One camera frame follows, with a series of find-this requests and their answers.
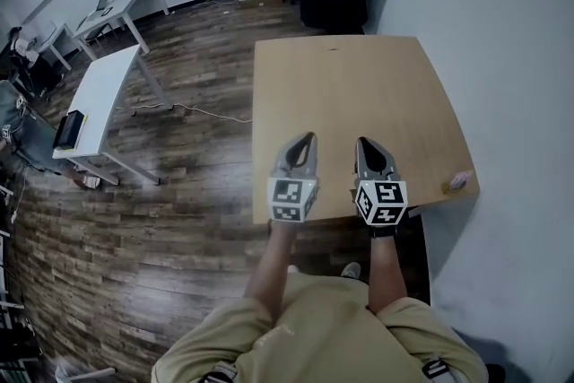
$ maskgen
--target dark wood plank floor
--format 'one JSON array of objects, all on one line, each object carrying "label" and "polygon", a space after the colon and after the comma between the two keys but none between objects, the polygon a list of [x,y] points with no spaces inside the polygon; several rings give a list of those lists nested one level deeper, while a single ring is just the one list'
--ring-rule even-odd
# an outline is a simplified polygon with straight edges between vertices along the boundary
[{"label": "dark wood plank floor", "polygon": [[[243,119],[251,118],[256,40],[314,33],[289,5],[212,4],[138,27],[152,50],[144,60],[173,101]],[[103,42],[108,51],[132,44],[129,32]],[[75,56],[62,89],[40,109],[54,124],[88,64],[84,53]],[[127,92],[134,105],[156,102],[138,74]],[[251,223],[251,125],[183,108],[141,109],[135,117],[119,110],[110,144],[158,174],[161,185],[101,160],[120,177],[118,187],[83,192],[30,171],[10,256],[19,280],[11,281],[48,356],[148,381],[169,346],[242,294],[262,254],[266,228]],[[405,225],[398,247],[409,292],[428,300],[419,220]],[[293,256],[312,274],[339,274],[352,260],[368,269],[369,240],[357,219],[313,223]]]}]

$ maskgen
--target white table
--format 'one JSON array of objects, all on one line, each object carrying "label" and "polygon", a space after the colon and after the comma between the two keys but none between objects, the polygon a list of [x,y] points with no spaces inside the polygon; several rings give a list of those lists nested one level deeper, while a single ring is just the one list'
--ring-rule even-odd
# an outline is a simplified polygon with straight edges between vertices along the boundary
[{"label": "white table", "polygon": [[57,24],[56,30],[51,35],[51,37],[40,46],[38,52],[42,54],[47,50],[50,50],[57,57],[58,61],[60,61],[60,63],[62,63],[68,71],[71,71],[72,67],[68,64],[68,62],[64,59],[64,57],[54,46],[54,43],[56,43],[57,38],[60,37],[60,34],[62,34],[62,32],[65,32],[68,35],[68,37],[70,37],[70,39],[74,39],[74,35],[70,30],[70,28],[68,28],[64,22],[59,23]]},{"label": "white table", "polygon": [[78,144],[73,150],[54,150],[52,158],[69,160],[95,176],[107,180],[110,184],[117,185],[119,183],[118,178],[83,160],[85,157],[103,154],[134,174],[146,178],[156,185],[160,183],[158,177],[153,176],[153,174],[111,149],[107,141],[109,122],[117,104],[120,102],[124,108],[135,113],[121,95],[126,78],[134,67],[139,68],[152,92],[165,108],[167,110],[173,109],[173,104],[169,102],[163,89],[140,58],[139,49],[139,45],[134,45],[90,64],[68,110],[68,113],[79,110],[87,116]]},{"label": "white table", "polygon": [[[96,54],[94,53],[93,49],[85,42],[83,37],[91,32],[92,30],[98,29],[104,24],[112,20],[116,20],[121,18],[126,23],[127,27],[132,34],[134,34],[137,43],[142,46],[143,52],[147,55],[150,52],[149,47],[145,44],[144,39],[138,32],[137,28],[132,21],[132,18],[129,15],[129,9],[135,3],[136,0],[114,0],[111,4],[108,4],[107,8],[113,7],[111,11],[106,16],[96,16],[93,19],[86,19],[83,22],[82,26],[74,33],[73,37],[77,41],[77,43],[84,49],[86,54],[91,58],[92,61],[98,59]],[[168,10],[168,4],[165,0],[160,0],[161,9],[167,15],[170,14],[170,10]]]}]

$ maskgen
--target laptop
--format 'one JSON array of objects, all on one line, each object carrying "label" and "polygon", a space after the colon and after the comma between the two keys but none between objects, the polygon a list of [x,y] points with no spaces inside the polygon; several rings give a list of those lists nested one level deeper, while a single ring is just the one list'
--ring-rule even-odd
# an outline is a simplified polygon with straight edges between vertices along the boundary
[{"label": "laptop", "polygon": [[108,6],[108,0],[100,0],[98,2],[98,6],[96,7],[96,11],[92,13],[90,16],[88,16],[88,21],[91,21],[94,18],[100,16],[107,6]]}]

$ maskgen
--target black and white marker cube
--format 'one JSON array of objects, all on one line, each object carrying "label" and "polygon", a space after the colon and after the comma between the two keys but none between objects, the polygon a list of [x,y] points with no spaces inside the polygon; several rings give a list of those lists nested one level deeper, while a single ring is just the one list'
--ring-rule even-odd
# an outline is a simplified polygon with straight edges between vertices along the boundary
[{"label": "black and white marker cube", "polygon": [[267,205],[274,221],[305,222],[317,198],[318,181],[300,178],[269,178]]},{"label": "black and white marker cube", "polygon": [[355,204],[368,225],[397,225],[408,206],[406,183],[402,180],[362,180]]}]

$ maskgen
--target black wristband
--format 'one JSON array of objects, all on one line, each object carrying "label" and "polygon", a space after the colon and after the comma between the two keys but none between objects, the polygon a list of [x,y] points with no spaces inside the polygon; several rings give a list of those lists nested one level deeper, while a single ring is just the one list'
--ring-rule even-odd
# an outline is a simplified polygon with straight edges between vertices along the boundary
[{"label": "black wristband", "polygon": [[371,238],[388,238],[396,236],[396,225],[389,225],[388,227],[369,227],[369,235]]}]

